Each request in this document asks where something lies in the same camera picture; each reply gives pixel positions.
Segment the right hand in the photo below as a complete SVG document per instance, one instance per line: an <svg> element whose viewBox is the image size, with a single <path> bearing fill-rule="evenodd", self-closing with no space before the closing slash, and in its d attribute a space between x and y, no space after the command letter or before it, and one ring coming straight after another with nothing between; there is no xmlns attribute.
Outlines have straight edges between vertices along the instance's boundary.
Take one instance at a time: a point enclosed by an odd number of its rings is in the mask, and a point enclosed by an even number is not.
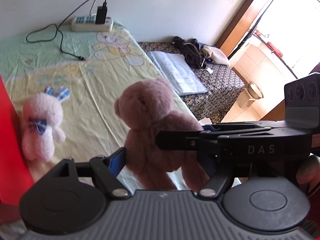
<svg viewBox="0 0 320 240"><path fill-rule="evenodd" d="M311 197L319 190L319 157L310 155L299 168L296 179L300 189Z"/></svg>

